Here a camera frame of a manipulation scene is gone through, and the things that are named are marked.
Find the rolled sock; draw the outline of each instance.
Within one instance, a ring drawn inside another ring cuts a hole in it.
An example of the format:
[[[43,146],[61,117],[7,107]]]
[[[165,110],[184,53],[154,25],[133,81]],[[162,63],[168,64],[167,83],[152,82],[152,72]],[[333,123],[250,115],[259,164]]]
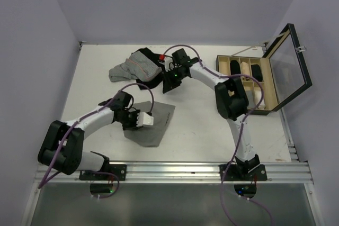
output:
[[[263,74],[261,72],[261,68],[259,65],[251,65],[252,69],[252,76],[258,81],[262,82],[263,81]]]
[[[240,65],[239,65],[239,62],[237,60],[232,60],[229,64],[229,66],[230,66],[230,69],[231,69],[231,75],[241,74]]]
[[[255,97],[255,104],[258,104],[258,102],[260,101],[261,98],[261,91],[254,91],[254,97]],[[261,104],[259,105],[258,109],[259,110],[263,110],[265,109],[266,105],[265,105],[265,99],[263,98],[263,100],[261,101]]]
[[[241,63],[241,67],[242,67],[242,74],[246,74],[246,75],[251,75],[251,72],[249,71],[249,64],[246,62],[242,62]]]

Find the wooden box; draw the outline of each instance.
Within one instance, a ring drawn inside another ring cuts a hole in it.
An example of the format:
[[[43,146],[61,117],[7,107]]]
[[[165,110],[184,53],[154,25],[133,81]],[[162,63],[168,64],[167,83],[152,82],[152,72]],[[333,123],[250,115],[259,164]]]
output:
[[[231,75],[230,62],[237,61],[249,64],[252,76],[252,65],[259,65],[263,80],[265,107],[256,109],[253,114],[268,115],[291,102],[312,85],[303,52],[293,24],[287,24],[279,37],[270,45],[261,58],[236,57],[219,55],[216,61],[217,71]],[[242,77],[248,95],[255,100],[255,91],[260,91],[257,83]]]

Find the glass panel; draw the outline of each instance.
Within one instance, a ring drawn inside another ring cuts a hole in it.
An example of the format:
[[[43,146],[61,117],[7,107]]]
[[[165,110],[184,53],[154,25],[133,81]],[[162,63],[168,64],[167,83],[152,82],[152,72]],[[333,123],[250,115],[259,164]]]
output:
[[[218,184],[122,184],[100,201],[89,184],[48,184],[39,197],[32,226],[232,225],[220,205]],[[225,185],[225,204],[238,225],[270,225],[268,214],[239,199]],[[303,184],[258,185],[255,200],[273,214],[276,225],[315,225]]]
[[[278,103],[305,84],[297,54],[289,35],[270,57]]]

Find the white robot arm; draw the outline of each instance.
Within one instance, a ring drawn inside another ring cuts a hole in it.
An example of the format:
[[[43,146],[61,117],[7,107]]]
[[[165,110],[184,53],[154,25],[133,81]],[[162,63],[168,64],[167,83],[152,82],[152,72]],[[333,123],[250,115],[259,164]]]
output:
[[[235,145],[240,136],[240,127],[243,123],[241,141],[236,153],[236,162],[242,174],[246,175],[260,165],[251,137],[248,131],[247,120],[243,122],[247,113],[248,99],[240,78],[223,78],[223,74],[206,70],[197,58],[191,59],[183,49],[172,54],[172,69],[164,72],[163,93],[166,93],[181,84],[185,77],[196,79],[215,91],[218,113],[227,120]]]
[[[98,129],[113,122],[120,122],[123,130],[137,130],[144,125],[153,125],[151,113],[140,110],[130,111],[128,105],[132,96],[126,92],[120,92],[114,100],[102,102],[90,113],[79,119],[51,123],[43,144],[38,154],[38,161],[44,165],[50,165],[56,155],[53,169],[70,175],[76,170],[107,172],[109,158],[95,152],[83,152],[83,142]],[[62,149],[57,152],[58,146],[66,135]]]

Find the purple wall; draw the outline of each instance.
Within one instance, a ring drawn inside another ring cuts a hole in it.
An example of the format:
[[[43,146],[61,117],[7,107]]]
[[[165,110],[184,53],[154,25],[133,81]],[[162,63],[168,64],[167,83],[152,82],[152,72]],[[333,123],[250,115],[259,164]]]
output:
[[[19,225],[78,44],[56,0],[0,0],[0,224]]]
[[[252,44],[270,38],[292,0],[58,0],[91,43]]]
[[[326,225],[338,225],[339,0],[294,0],[278,34],[294,23],[313,86],[285,107],[298,155],[308,160]]]

